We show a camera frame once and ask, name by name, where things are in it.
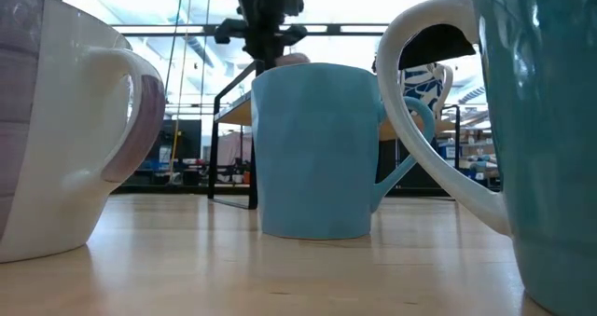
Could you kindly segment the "white hanging cloth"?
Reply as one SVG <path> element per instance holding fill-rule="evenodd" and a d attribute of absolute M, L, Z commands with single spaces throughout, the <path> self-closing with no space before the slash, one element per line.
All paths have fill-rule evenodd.
<path fill-rule="evenodd" d="M 233 131 L 218 137 L 217 165 L 234 165 L 237 158 L 242 161 L 251 159 L 252 133 Z"/>

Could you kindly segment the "lilac and white mug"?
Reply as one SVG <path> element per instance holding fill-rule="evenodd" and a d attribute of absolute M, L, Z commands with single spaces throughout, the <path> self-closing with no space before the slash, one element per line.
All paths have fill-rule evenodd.
<path fill-rule="evenodd" d="M 84 245 L 165 102 L 110 25 L 61 0 L 0 0 L 0 264 Z"/>

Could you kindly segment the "black overhead frame beam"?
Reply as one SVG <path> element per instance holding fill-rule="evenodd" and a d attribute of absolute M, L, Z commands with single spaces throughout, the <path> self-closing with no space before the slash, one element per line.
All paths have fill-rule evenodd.
<path fill-rule="evenodd" d="M 185 24 L 185 25 L 118 25 L 112 27 L 124 36 L 172 36 L 195 35 L 213 36 L 217 24 Z M 329 23 L 301 24 L 308 35 L 355 35 L 355 36 L 381 36 L 387 28 L 384 23 Z"/>

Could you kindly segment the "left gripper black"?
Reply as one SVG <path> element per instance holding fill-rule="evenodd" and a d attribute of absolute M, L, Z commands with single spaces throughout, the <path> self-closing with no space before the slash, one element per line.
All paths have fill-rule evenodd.
<path fill-rule="evenodd" d="M 296 17 L 303 11 L 303 0 L 238 0 L 238 3 L 237 13 L 243 18 L 224 19 L 215 28 L 217 44 L 228 44 L 231 38 L 242 38 L 246 44 L 258 40 L 270 43 L 280 39 L 283 46 L 293 46 L 307 35 L 307 29 L 296 24 L 281 29 L 287 16 Z M 257 71 L 265 72 L 274 68 L 278 57 L 277 45 L 257 46 Z"/>

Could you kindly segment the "black-framed wooden shelf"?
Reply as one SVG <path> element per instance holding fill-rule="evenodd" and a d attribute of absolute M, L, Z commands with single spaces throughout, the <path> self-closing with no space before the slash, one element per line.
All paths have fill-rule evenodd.
<path fill-rule="evenodd" d="M 261 61 L 253 61 L 245 69 L 241 71 L 230 83 L 221 90 L 215 96 L 215 104 L 214 104 L 214 115 L 213 115 L 213 127 L 212 127 L 212 140 L 211 145 L 212 148 L 215 150 L 211 153 L 211 162 L 209 163 L 208 167 L 208 186 L 207 186 L 207 196 L 208 199 L 212 199 L 216 201 L 215 194 L 216 194 L 216 187 L 215 187 L 215 179 L 216 179 L 216 160 L 217 160 L 217 144 L 218 144 L 218 125 L 219 123 L 225 124 L 232 124 L 232 125 L 240 125 L 240 126 L 251 126 L 251 92 L 247 92 L 242 95 L 240 98 L 235 100 L 230 106 L 219 111 L 220 109 L 220 100 L 227 95 L 232 88 L 236 87 L 240 84 L 247 76 L 251 73 L 257 71 L 257 74 L 261 74 L 263 67 L 263 63 Z M 435 132 L 436 134 L 440 134 L 444 131 L 452 131 L 456 130 L 459 131 L 458 126 L 460 126 L 460 116 L 458 114 L 457 120 L 455 123 L 450 122 L 447 119 L 440 119 L 436 121 Z M 395 133 L 391 123 L 389 120 L 385 120 L 380 128 L 380 141 L 389 141 L 398 139 L 397 134 Z M 250 200 L 256 200 L 257 198 L 257 189 L 254 185 L 250 185 L 248 190 L 248 196 L 250 196 Z M 448 194 L 441 190 L 439 187 L 394 187 L 389 191 L 390 197 L 447 197 Z M 254 210 L 257 208 L 257 204 L 235 204 L 232 202 L 225 202 L 224 200 L 218 200 L 219 203 L 226 204 L 228 206 L 235 206 L 242 209 L 249 209 Z"/>

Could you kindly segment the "teal mug with white handle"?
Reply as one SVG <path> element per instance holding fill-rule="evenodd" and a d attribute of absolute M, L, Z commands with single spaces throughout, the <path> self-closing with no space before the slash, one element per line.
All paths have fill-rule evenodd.
<path fill-rule="evenodd" d="M 407 44 L 439 24 L 479 47 L 499 191 L 465 177 L 430 146 L 398 89 Z M 428 0 L 388 25 L 377 78 L 410 154 L 511 238 L 530 298 L 557 316 L 597 316 L 597 0 Z"/>

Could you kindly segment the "blue and white floral mug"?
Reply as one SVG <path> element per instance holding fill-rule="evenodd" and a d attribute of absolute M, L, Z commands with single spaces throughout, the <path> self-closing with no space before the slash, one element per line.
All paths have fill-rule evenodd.
<path fill-rule="evenodd" d="M 403 94 L 425 103 L 440 120 L 441 110 L 450 93 L 453 71 L 450 66 L 432 62 L 401 71 Z"/>

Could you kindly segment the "light blue faceted mug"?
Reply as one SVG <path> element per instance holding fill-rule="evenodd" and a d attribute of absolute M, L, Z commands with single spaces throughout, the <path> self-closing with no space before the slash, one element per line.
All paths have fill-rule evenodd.
<path fill-rule="evenodd" d="M 252 82 L 252 135 L 261 230 L 282 238 L 353 239 L 370 231 L 383 197 L 415 165 L 378 181 L 378 81 L 357 67 L 281 66 Z"/>

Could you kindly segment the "black monitor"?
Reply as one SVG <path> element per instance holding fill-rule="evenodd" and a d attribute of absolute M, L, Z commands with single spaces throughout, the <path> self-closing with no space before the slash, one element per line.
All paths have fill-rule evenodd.
<path fill-rule="evenodd" d="M 171 120 L 162 122 L 158 138 L 152 148 L 155 158 L 169 158 L 169 152 L 176 141 L 175 158 L 201 157 L 201 121 L 200 120 Z"/>

